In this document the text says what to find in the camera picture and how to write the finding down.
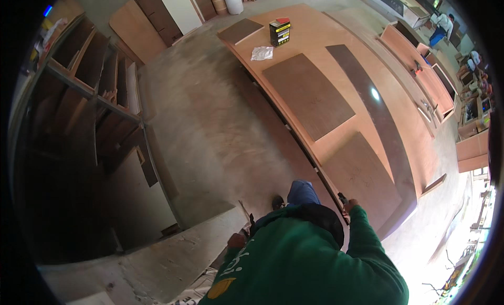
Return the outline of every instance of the worker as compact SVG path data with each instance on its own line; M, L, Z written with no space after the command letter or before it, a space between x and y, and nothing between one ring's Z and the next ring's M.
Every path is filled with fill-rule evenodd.
M437 16L436 14L432 15L431 22L437 24L436 30L429 38L429 44L434 46L438 43L443 37L446 36L447 39L450 39L453 31L453 23L455 22L455 17L453 14L446 15L441 14Z
M481 55L476 51L473 50L469 53L469 59L467 62L462 65L457 72L457 79L461 79L464 74L467 72L474 72L477 68L477 66L481 63ZM483 74L483 70L478 68L479 75Z
M231 236L200 305L408 303L406 282L357 200L345 205L351 220L344 253L341 222L310 182L294 181L286 205L279 199L272 203L278 209L250 228L248 241Z

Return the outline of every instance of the yellow label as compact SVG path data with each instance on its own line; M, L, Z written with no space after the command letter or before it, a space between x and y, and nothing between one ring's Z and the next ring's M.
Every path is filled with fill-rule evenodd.
M278 33L279 31L282 31L282 30L284 30L284 29L286 29L286 28L289 28L289 27L290 27L290 24L287 24L287 25L285 25L285 26L283 26L283 27L280 27L280 28L279 28L279 29L277 29L275 32L276 32L276 33Z

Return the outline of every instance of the concrete floor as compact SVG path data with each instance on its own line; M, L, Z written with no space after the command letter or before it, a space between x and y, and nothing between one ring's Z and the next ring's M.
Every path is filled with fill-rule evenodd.
M239 15L210 20L139 70L141 93L148 94L144 114L185 227L239 206L238 200L257 219L271 211L271 196L287 195L295 176L233 85L230 74L240 70L239 62L215 34L248 16L298 3L319 11L364 8L381 17L362 0L258 0L245 3ZM419 274L463 203L467 174L458 173L456 136L452 117L433 141L439 164L432 180L444 173L447 180L420 198L416 213L383 241L410 287L410 303L422 291Z

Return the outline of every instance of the green hoodie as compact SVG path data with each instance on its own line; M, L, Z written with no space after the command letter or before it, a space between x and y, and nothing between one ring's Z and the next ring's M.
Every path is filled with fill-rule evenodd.
M244 248L230 248L200 305L407 304L408 287L385 255L360 206L350 211L350 241L340 251L331 233L307 221L264 220Z

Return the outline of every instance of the workbench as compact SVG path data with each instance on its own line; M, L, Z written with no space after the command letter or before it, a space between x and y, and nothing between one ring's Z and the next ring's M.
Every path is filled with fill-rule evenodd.
M290 41L274 49L272 59L251 61L251 52L255 47L270 45L269 23L280 17L290 18ZM431 181L438 162L432 146L432 135L417 105L410 99L410 90L403 87L403 81L396 79L395 73L390 71L373 50L337 19L305 4L281 8L249 19L264 25L264 28L239 44L230 44L223 39L221 41L238 58L251 80L259 86L265 100L277 113L277 118L290 130L298 144L297 148L304 151L333 201L329 203L321 199L322 203L337 214L342 210L342 203L334 196L340 190L341 184L340 188L335 186L335 176L329 175L327 171L330 169L325 166L329 165L334 155L342 151L356 134L361 133L394 182L400 196L400 202L391 206L387 199L382 199L380 194L375 193L370 195L372 199L366 199L366 204L363 205L370 220L375 221L375 225L371 225L379 237L387 237L415 210L417 197ZM345 45L348 48L374 84L379 93L375 104L363 97L368 94L359 94L356 90L359 88L358 83L349 79L355 76L347 75L326 49L327 46L336 45ZM293 113L293 107L287 104L278 89L275 89L263 74L265 69L299 54L304 54L324 74L355 113L316 140ZM387 208L387 212L383 213L382 207Z

